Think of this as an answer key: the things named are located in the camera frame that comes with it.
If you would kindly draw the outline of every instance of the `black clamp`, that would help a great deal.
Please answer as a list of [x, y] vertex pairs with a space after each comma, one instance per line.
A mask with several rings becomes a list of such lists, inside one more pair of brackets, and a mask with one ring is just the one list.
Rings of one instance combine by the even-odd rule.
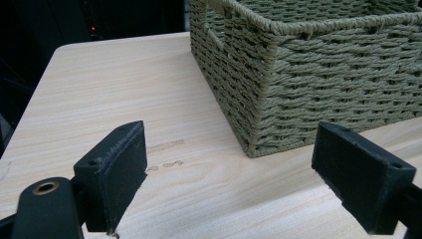
[[114, 233], [146, 177], [142, 121], [113, 130], [75, 166], [75, 177], [52, 177], [27, 187], [16, 214], [0, 221], [0, 238], [84, 238]]
[[401, 221], [405, 238], [422, 238], [414, 166], [346, 127], [320, 122], [312, 168], [368, 234], [392, 235]]

